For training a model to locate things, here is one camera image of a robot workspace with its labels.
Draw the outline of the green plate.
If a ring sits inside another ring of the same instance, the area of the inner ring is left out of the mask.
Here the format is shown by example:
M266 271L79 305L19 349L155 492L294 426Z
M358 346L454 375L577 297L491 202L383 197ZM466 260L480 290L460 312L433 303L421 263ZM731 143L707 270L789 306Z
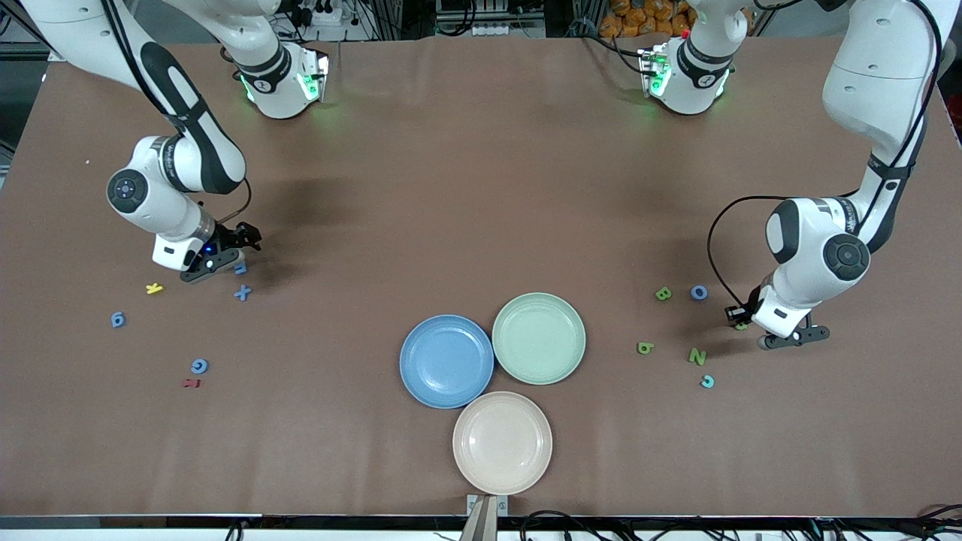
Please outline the green plate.
M581 364L587 333L573 305L549 292L508 301L492 326L492 347L502 369L530 385L556 384Z

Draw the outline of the power strip with black plugs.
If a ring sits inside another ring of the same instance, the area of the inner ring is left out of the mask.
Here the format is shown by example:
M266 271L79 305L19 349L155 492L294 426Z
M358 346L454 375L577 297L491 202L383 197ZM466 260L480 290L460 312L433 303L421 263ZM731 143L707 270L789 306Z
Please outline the power strip with black plugs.
M284 0L286 14L295 28L340 26L343 10L333 0Z

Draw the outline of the brown table cover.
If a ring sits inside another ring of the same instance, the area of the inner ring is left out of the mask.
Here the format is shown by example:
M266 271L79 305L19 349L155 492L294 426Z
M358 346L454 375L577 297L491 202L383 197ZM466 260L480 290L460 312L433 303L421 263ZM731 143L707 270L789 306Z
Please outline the brown table cover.
M246 274L192 285L105 195L171 127L133 89L49 65L0 189L0 514L460 513L458 412L409 394L400 346L437 314L491 331L526 292L574 305L587 347L557 384L492 377L554 435L514 512L962 503L962 150L938 97L891 239L814 310L827 341L763 352L756 326L726 326L707 261L732 200L860 184L870 145L821 103L838 47L748 40L721 99L677 116L583 41L322 44L324 102L274 121L219 48L172 46L247 158L241 218L264 236Z

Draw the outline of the blue plate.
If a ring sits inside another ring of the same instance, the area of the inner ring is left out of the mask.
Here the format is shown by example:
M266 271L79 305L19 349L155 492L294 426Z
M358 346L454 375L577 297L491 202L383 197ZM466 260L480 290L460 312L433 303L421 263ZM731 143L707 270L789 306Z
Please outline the blue plate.
M465 407L487 388L495 368L494 347L466 316L430 316L406 336L399 372L406 390L436 409Z

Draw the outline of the beige plate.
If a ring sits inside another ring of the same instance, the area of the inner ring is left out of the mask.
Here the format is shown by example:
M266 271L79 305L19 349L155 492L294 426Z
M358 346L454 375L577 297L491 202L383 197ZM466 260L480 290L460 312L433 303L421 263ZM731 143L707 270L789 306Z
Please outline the beige plate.
M514 391L490 391L468 404L452 435L461 475L495 496L518 495L549 469L553 434L549 419L530 398Z

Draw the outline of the bag of oranges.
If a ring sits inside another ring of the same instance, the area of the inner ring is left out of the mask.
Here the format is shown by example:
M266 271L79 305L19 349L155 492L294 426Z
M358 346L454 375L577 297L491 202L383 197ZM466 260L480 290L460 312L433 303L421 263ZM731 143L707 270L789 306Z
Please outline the bag of oranges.
M697 10L687 0L608 0L597 33L602 38L656 33L685 37L697 18Z

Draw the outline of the aluminium frame profile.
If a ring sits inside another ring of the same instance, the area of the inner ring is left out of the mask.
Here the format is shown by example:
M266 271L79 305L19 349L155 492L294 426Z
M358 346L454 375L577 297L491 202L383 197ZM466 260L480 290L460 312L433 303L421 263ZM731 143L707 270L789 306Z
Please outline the aluminium frame profile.
M0 6L0 62L64 62L26 14Z

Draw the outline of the metal bracket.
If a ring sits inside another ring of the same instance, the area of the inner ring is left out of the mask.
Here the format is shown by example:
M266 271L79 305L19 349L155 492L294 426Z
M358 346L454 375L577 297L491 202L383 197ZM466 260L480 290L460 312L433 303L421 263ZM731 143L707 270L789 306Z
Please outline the metal bracket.
M468 495L467 521L459 541L498 541L498 520L508 517L508 496Z

